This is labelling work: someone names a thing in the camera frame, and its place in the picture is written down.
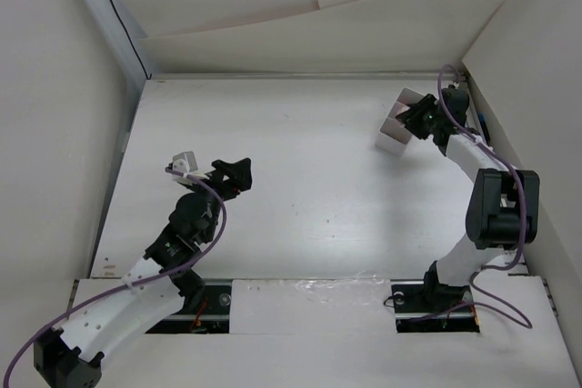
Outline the blue highlighter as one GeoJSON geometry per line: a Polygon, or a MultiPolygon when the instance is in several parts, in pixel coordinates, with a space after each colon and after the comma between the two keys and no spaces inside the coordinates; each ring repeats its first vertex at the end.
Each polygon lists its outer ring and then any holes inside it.
{"type": "Polygon", "coordinates": [[[487,127],[486,118],[485,118],[485,116],[483,114],[478,113],[477,114],[477,119],[478,119],[478,122],[479,122],[479,125],[480,125],[480,128],[481,128],[483,137],[484,137],[486,143],[489,144],[490,141],[491,141],[491,137],[490,137],[490,133],[489,133],[489,130],[488,130],[488,127],[487,127]]]}

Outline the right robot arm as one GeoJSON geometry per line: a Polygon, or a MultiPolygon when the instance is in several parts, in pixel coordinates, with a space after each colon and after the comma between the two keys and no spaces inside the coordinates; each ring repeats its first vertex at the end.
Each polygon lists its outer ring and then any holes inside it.
{"type": "Polygon", "coordinates": [[[407,103],[396,115],[415,138],[432,139],[473,184],[463,237],[424,275],[418,296],[429,313],[459,307],[474,279],[492,269],[495,258],[504,251],[520,258],[537,236],[538,174],[516,169],[468,128],[468,107],[467,92],[450,85],[438,96],[407,103]]]}

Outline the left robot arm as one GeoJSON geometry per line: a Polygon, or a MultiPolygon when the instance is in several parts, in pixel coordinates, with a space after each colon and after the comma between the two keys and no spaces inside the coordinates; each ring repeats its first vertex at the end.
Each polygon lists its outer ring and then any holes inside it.
{"type": "Polygon", "coordinates": [[[187,152],[166,172],[188,192],[122,284],[71,308],[34,339],[34,367],[49,386],[96,386],[105,365],[135,338],[202,303],[206,283],[194,266],[221,239],[226,202],[251,189],[252,161],[215,160],[201,172],[187,152]]]}

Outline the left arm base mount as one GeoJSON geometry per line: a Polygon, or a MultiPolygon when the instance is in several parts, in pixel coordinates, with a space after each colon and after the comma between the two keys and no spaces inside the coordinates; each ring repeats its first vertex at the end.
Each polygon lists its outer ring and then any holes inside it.
{"type": "Polygon", "coordinates": [[[150,334],[224,334],[229,333],[232,280],[210,280],[199,305],[166,317],[150,334]]]}

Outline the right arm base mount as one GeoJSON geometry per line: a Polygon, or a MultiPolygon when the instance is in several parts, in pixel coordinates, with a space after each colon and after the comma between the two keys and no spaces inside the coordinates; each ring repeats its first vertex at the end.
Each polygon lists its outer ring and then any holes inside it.
{"type": "Polygon", "coordinates": [[[429,285],[423,280],[390,283],[385,306],[394,310],[398,333],[479,333],[468,286],[429,285]]]}

